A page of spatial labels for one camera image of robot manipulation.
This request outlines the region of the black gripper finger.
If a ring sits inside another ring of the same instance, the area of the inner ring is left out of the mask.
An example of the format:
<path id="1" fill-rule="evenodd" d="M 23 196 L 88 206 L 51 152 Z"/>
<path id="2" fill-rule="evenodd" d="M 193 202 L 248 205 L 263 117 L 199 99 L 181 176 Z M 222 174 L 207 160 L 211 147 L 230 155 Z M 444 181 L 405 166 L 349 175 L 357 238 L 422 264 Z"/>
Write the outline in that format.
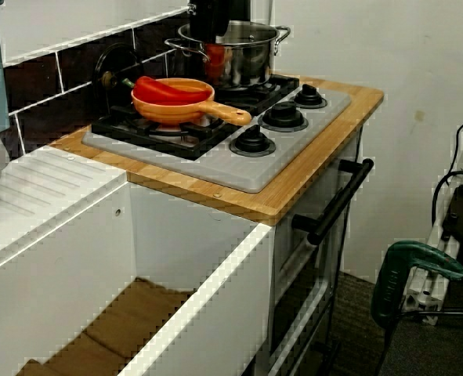
<path id="1" fill-rule="evenodd" d="M 188 3 L 190 36 L 200 42 L 215 43 L 230 22 L 230 0 L 191 0 Z"/>

